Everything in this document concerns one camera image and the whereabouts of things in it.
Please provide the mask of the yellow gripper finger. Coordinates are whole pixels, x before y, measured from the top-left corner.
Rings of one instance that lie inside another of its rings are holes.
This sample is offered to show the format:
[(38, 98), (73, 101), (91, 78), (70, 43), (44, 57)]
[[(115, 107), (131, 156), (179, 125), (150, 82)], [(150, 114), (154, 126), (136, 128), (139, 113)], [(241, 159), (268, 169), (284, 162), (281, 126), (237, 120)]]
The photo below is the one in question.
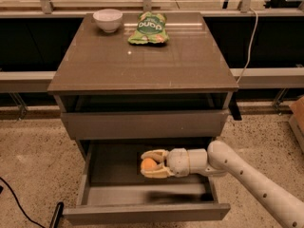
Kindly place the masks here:
[(156, 149), (151, 151), (146, 151), (141, 155), (141, 159), (147, 159), (150, 158), (154, 160), (155, 162), (164, 162), (166, 160), (167, 155), (169, 152), (164, 149)]
[(141, 173), (150, 179), (165, 179), (174, 175), (174, 173), (163, 163), (155, 166), (142, 165)]

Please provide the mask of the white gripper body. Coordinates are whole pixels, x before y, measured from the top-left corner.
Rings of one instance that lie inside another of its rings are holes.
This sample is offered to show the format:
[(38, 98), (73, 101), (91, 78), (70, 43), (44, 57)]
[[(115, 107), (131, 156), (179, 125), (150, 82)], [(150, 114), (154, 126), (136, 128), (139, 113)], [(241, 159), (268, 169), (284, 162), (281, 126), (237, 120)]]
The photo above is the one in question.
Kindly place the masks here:
[(177, 178), (190, 174), (188, 152), (184, 148), (175, 148), (169, 152), (166, 158), (167, 167)]

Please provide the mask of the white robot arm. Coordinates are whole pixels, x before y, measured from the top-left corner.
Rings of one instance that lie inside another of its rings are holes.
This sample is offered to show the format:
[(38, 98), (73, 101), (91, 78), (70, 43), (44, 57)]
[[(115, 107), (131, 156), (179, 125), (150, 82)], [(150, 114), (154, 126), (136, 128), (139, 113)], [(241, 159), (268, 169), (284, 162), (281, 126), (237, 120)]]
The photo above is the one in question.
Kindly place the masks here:
[(141, 173), (150, 179), (229, 173), (283, 228), (304, 228), (304, 202), (257, 171), (225, 142), (212, 141), (206, 149), (146, 151), (141, 159), (153, 161), (150, 168), (141, 166)]

